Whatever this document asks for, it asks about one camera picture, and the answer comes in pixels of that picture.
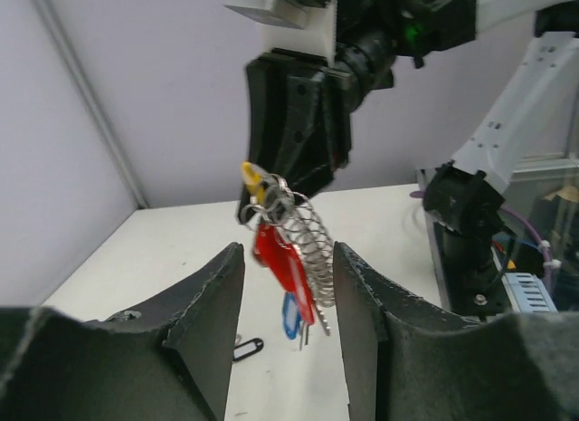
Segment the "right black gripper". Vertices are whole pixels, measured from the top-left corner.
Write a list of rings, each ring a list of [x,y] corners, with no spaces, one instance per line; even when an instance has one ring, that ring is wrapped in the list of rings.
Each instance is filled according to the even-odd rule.
[[[330,65],[314,54],[274,48],[249,62],[245,72],[250,113],[246,160],[283,177],[304,196],[319,194],[348,162],[345,99],[357,99],[354,53],[340,52]]]

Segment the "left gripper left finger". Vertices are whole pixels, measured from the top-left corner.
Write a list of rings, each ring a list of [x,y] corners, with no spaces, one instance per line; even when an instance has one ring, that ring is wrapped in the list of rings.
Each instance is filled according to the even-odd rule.
[[[105,321],[1,310],[4,420],[221,420],[244,283],[232,243]]]

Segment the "red tagged key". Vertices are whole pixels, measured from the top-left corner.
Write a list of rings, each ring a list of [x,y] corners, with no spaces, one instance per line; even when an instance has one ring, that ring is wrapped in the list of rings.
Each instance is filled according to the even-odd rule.
[[[314,298],[306,265],[298,249],[274,225],[260,222],[255,231],[252,255],[268,268],[284,291],[294,295],[302,319],[310,326],[318,321],[328,336],[331,330],[324,312]]]

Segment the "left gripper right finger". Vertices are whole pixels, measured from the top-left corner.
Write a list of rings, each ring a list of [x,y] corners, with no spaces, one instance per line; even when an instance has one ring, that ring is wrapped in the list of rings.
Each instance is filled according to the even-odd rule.
[[[333,259],[353,420],[575,420],[578,316],[478,323],[384,277],[347,244]]]

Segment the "keyring with yellow handle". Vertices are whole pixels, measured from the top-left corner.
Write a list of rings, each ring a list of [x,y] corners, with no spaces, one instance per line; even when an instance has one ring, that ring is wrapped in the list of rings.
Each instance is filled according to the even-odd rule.
[[[241,206],[242,223],[247,225],[256,215],[278,228],[297,250],[317,306],[333,307],[334,242],[309,198],[291,189],[283,177],[249,161],[242,162],[241,175],[249,194],[249,202]]]

